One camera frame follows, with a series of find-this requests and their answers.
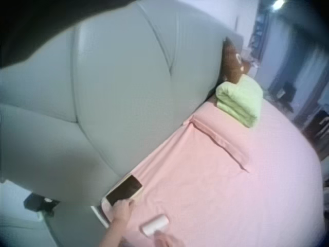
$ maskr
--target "white wall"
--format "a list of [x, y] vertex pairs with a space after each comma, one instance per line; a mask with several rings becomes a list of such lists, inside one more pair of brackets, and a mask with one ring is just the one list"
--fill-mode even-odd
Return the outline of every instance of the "white wall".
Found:
[[208, 13], [243, 36], [247, 47], [253, 31], [259, 0], [180, 0]]

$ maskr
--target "upholstered headboard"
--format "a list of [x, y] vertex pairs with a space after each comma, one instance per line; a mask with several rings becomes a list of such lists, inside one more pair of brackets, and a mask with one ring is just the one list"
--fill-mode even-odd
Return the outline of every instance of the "upholstered headboard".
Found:
[[222, 42], [242, 38], [172, 0], [89, 17], [1, 69], [1, 176], [94, 203], [207, 98]]

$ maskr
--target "pink bed sheet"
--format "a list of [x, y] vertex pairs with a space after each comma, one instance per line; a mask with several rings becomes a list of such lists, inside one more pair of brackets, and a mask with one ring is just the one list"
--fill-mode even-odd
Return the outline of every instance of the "pink bed sheet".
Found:
[[322, 178], [310, 144], [267, 101], [253, 129], [212, 107], [195, 114], [216, 121], [247, 164], [187, 121], [132, 171], [144, 191], [127, 240], [154, 246], [139, 227], [166, 214], [168, 233], [186, 247], [315, 246], [324, 233]]

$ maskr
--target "green towel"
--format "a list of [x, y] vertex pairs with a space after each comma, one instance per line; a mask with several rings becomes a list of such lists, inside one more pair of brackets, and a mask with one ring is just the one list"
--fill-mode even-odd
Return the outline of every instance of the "green towel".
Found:
[[225, 81], [216, 88], [217, 107], [243, 125], [253, 127], [261, 115], [263, 91], [256, 81], [242, 75], [237, 84]]

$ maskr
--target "lint roller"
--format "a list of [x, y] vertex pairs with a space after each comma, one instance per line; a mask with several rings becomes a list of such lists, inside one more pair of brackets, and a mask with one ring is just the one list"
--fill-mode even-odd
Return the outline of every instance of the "lint roller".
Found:
[[147, 237], [152, 236], [155, 232], [160, 231], [164, 232], [169, 226], [169, 219], [166, 215], [159, 215], [149, 222], [143, 224], [140, 227], [140, 230]]

